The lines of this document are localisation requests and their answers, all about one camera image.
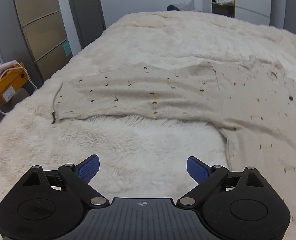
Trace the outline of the dark blue item behind bed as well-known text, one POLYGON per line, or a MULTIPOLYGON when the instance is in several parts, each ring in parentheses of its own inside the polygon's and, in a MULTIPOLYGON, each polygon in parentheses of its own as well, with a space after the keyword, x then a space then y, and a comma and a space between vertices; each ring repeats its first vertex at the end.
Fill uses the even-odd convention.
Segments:
POLYGON ((168 7, 167 7, 166 10, 167 10, 167 11, 180 11, 180 9, 177 8, 176 6, 174 6, 173 4, 168 5, 168 7))

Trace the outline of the beige patterned button cardigan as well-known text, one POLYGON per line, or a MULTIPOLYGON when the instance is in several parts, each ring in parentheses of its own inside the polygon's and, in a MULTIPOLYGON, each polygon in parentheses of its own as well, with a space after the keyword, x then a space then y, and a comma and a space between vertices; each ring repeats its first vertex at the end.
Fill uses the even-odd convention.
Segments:
POLYGON ((255 166, 290 210, 296 239, 296 81, 280 63, 202 62, 181 69, 137 64, 64 81, 55 117, 140 115, 211 122, 227 139, 231 168, 255 166))

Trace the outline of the beige drawer cabinet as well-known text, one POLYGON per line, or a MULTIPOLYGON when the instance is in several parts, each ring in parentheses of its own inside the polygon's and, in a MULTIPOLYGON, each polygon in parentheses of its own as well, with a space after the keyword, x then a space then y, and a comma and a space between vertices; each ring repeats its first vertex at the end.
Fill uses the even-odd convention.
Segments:
POLYGON ((63 68, 73 54, 59 0, 0 0, 0 54, 23 63, 37 87, 63 68))

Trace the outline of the cream fluffy bed blanket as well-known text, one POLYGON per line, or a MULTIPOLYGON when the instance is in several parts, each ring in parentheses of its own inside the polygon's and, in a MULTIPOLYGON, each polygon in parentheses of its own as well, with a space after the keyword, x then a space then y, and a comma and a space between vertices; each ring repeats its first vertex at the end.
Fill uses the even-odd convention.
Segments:
POLYGON ((202 62, 280 63, 296 81, 296 35, 215 14, 191 11, 128 14, 73 57, 0 123, 0 202, 32 165, 46 170, 91 154, 100 171, 91 185, 114 197, 172 197, 195 186, 186 172, 191 155, 232 171, 227 139, 200 120, 97 115, 57 119, 54 98, 64 81, 124 65, 181 69, 202 62))

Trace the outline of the orange box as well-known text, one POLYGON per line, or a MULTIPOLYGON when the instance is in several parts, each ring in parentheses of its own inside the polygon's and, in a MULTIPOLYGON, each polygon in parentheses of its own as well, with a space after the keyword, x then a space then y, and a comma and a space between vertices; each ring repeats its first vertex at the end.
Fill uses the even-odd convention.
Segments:
POLYGON ((27 81, 27 73, 23 68, 5 71, 0 76, 0 104, 8 103, 27 81))

